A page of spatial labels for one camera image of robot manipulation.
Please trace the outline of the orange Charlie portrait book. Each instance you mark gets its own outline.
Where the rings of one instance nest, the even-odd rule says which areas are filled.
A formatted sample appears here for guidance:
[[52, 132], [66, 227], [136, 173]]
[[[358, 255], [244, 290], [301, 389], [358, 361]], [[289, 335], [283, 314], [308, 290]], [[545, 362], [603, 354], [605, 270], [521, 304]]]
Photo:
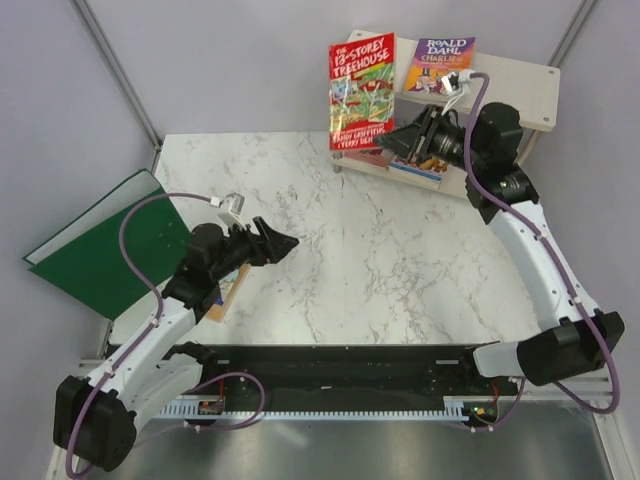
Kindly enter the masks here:
[[205, 314], [205, 319], [217, 323], [223, 321], [250, 270], [250, 265], [242, 265], [238, 270], [230, 273], [220, 281], [220, 298], [215, 301]]

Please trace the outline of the Why Do Dogs Bark book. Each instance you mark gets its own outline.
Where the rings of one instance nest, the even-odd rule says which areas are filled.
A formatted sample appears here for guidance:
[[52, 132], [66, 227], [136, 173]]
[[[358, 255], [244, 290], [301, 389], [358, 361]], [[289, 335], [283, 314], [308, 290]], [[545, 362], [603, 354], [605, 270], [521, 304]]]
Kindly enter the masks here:
[[428, 157], [423, 163], [418, 165], [415, 160], [404, 163], [398, 156], [395, 156], [388, 165], [389, 170], [412, 184], [437, 190], [445, 176], [448, 165], [436, 157]]

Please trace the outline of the Charlie Chocolate Factory book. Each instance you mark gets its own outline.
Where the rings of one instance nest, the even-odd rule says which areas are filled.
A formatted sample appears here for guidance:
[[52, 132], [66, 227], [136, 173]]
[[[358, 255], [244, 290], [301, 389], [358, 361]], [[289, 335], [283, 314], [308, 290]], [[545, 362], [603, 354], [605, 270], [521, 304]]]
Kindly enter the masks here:
[[442, 79], [472, 67], [475, 37], [421, 38], [409, 64], [402, 93], [409, 98], [446, 102]]

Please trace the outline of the red 13-Storey Treehouse book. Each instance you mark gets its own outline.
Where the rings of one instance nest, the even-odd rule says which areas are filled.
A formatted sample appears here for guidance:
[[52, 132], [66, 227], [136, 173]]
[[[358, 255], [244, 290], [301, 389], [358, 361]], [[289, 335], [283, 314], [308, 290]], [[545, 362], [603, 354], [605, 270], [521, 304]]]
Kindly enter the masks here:
[[367, 150], [394, 128], [396, 35], [329, 47], [329, 148]]

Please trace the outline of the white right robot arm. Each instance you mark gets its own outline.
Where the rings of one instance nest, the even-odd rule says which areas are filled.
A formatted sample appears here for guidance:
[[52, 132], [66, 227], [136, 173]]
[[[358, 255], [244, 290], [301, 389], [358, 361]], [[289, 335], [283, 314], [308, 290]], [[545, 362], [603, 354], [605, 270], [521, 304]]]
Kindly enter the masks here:
[[511, 256], [532, 301], [539, 333], [517, 342], [475, 347], [458, 368], [458, 381], [477, 394], [495, 377], [523, 377], [544, 386], [602, 368], [605, 357], [596, 338], [614, 349], [625, 326], [616, 312], [605, 313], [579, 285], [554, 244], [539, 195], [516, 165], [522, 137], [518, 111], [493, 102], [484, 105], [471, 133], [472, 175], [466, 195], [483, 222]]

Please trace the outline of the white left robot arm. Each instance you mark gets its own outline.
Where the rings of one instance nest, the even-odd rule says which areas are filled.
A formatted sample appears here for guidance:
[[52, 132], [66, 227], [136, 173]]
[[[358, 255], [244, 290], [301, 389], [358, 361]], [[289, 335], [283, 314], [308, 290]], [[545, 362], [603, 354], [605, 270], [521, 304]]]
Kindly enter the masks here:
[[169, 402], [219, 382], [213, 354], [178, 340], [220, 299], [220, 282], [240, 267], [276, 264], [299, 243], [256, 217], [252, 226], [223, 230], [214, 223], [191, 232], [185, 256], [164, 287], [159, 309], [107, 360], [84, 378], [67, 377], [56, 391], [53, 440], [67, 452], [68, 477], [80, 458], [105, 471], [117, 468], [138, 433]]

